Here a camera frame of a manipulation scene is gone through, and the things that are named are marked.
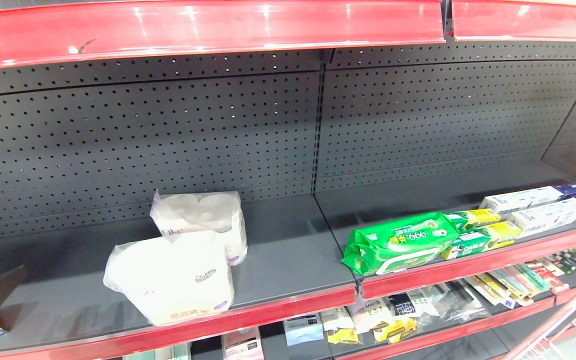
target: red shelf edge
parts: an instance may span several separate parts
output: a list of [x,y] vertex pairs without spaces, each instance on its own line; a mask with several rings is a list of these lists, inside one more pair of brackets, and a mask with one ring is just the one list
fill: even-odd
[[576,229],[461,259],[366,278],[361,282],[361,293],[365,299],[375,299],[528,262],[575,247]]
[[455,41],[576,41],[576,6],[453,0]]
[[0,69],[432,43],[445,43],[441,0],[131,0],[0,11]]
[[298,315],[351,305],[355,303],[355,294],[355,284],[353,283],[233,309],[215,316],[176,325],[149,326],[93,339],[0,351],[0,360],[102,360],[116,358],[126,354],[222,335],[251,326],[270,324]]
[[502,312],[501,314],[474,320],[459,326],[447,328],[446,330],[440,330],[438,332],[432,332],[426,335],[412,337],[411,339],[406,339],[402,342],[396,342],[386,346],[379,346],[369,350],[359,351],[357,353],[341,356],[338,359],[382,360],[385,358],[390,358],[391,356],[397,356],[426,347],[443,344],[445,342],[462,338],[473,333],[478,333],[480,331],[496,328],[498,326],[508,324],[509,322],[517,321],[530,315],[543,312],[544,310],[550,309],[553,306],[554,298],[547,298],[541,301],[537,301],[529,306],[508,310],[506,312]]

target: toilet paper roll pack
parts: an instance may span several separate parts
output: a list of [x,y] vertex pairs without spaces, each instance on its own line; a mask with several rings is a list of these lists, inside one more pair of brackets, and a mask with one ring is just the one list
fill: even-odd
[[215,235],[186,232],[117,245],[103,284],[124,294],[155,326],[224,312],[235,291],[226,249]]
[[164,237],[211,230],[226,248],[228,264],[248,253],[242,199],[236,191],[160,195],[155,192],[150,217]]

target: metal shelf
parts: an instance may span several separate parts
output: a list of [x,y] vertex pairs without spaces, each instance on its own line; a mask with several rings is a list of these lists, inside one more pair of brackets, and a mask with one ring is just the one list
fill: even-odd
[[25,264],[29,276],[2,308],[12,330],[0,359],[112,358],[354,303],[354,278],[312,196],[242,207],[249,249],[232,269],[231,310],[165,327],[102,283],[116,244],[158,235],[151,219],[1,239],[0,272]]
[[457,41],[576,41],[576,1],[453,0]]
[[137,0],[0,11],[0,68],[443,41],[440,0]]
[[[352,229],[411,214],[475,208],[488,195],[555,185],[572,180],[546,164],[501,164],[494,168],[461,171],[347,187],[315,194],[341,249]],[[443,283],[463,276],[518,264],[576,246],[576,223],[525,237],[513,246],[457,260],[441,258],[407,271],[381,276],[358,276],[366,299]]]

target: white toothpaste box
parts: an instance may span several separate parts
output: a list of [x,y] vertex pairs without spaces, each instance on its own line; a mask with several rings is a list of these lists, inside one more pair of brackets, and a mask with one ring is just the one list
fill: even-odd
[[479,209],[492,209],[501,216],[502,220],[505,220],[513,212],[554,203],[561,198],[563,198],[561,191],[552,186],[544,186],[514,193],[486,196]]
[[568,225],[576,221],[576,198],[515,211],[507,221],[521,228],[517,239]]

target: pink package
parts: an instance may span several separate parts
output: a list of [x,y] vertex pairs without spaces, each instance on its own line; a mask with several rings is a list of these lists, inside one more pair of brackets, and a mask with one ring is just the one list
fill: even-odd
[[257,326],[226,333],[221,338],[223,360],[264,360]]

